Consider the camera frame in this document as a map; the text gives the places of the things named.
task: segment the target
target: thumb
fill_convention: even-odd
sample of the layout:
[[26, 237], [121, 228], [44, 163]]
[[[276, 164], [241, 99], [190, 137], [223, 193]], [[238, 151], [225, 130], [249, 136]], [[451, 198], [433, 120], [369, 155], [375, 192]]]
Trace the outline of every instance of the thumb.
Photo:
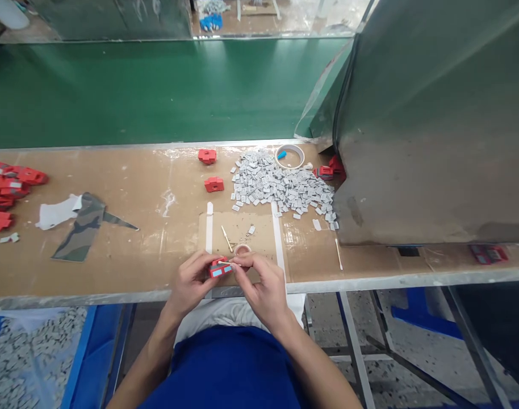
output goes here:
[[249, 297], [255, 292], [255, 288], [252, 285], [250, 278], [248, 278], [248, 276], [246, 275], [246, 273], [240, 265], [232, 263], [231, 266], [235, 270], [235, 280], [237, 281], [238, 286], [242, 288], [244, 295], [246, 295], [246, 297]]
[[207, 295], [207, 293], [212, 290], [216, 284], [220, 281], [220, 277], [216, 278], [207, 278], [205, 282], [201, 285], [201, 292], [203, 293], [203, 297]]

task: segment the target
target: hand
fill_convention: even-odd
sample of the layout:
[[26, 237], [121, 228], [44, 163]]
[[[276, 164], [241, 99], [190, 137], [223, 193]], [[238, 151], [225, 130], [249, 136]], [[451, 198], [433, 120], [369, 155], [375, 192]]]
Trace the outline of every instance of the hand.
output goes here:
[[[252, 310], [278, 339], [285, 329], [297, 322], [286, 302], [284, 271], [266, 257], [254, 252], [237, 256], [231, 262], [235, 269], [235, 279]], [[252, 284], [241, 266], [246, 270], [254, 267], [261, 282]]]
[[207, 276], [207, 266], [221, 258], [218, 254], [209, 254], [205, 250], [197, 251], [178, 269], [172, 292], [167, 304], [163, 308], [162, 316], [169, 315], [181, 321], [193, 310], [207, 293], [220, 280], [219, 277]]

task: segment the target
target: wooden workbench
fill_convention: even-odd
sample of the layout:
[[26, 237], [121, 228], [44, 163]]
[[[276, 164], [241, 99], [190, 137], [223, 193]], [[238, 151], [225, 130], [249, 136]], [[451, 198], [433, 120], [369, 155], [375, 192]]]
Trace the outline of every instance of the wooden workbench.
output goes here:
[[[47, 185], [34, 186], [19, 201], [12, 209], [15, 225], [0, 233], [0, 237], [20, 235], [17, 243], [0, 244], [0, 308], [166, 299], [172, 275], [203, 243], [200, 217], [207, 202], [214, 204], [215, 217], [218, 212], [232, 212], [229, 170], [235, 160], [241, 152], [259, 146], [274, 152], [281, 143], [288, 141], [213, 143], [218, 160], [212, 166], [196, 159], [198, 149], [208, 144], [0, 150], [0, 161], [50, 176]], [[301, 147], [305, 162], [322, 162], [314, 145]], [[210, 176], [224, 178], [224, 192], [206, 192], [203, 181]], [[35, 227], [40, 205], [86, 191], [140, 230], [103, 223], [85, 262], [51, 260], [73, 219], [42, 231]], [[245, 220], [247, 215], [270, 214], [268, 204], [245, 206], [239, 212]], [[342, 248], [341, 271], [335, 232], [323, 220], [322, 231], [316, 231], [313, 218], [321, 219], [309, 212], [295, 220], [289, 212], [277, 220], [289, 293], [519, 280], [519, 245], [507, 246], [509, 262], [494, 266], [477, 264], [461, 245], [422, 247], [419, 257], [401, 257], [397, 249], [387, 247]], [[254, 250], [270, 251], [274, 239]], [[227, 249], [220, 252], [228, 255]], [[229, 278], [212, 296], [239, 293]]]

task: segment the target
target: blue shirt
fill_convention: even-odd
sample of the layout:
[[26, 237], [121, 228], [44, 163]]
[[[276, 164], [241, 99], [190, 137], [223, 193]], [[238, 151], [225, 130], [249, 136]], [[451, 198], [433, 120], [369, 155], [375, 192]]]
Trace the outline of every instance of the blue shirt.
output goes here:
[[212, 327], [174, 347], [171, 374], [141, 408], [310, 408], [290, 358], [256, 327]]

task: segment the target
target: pile of red parts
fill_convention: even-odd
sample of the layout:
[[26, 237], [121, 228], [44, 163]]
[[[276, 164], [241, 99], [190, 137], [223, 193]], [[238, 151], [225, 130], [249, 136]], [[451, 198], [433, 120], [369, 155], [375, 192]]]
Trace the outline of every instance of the pile of red parts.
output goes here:
[[12, 214], [7, 210], [17, 199], [31, 192], [31, 185], [43, 185], [48, 177], [25, 166], [10, 166], [0, 162], [0, 231], [11, 226]]

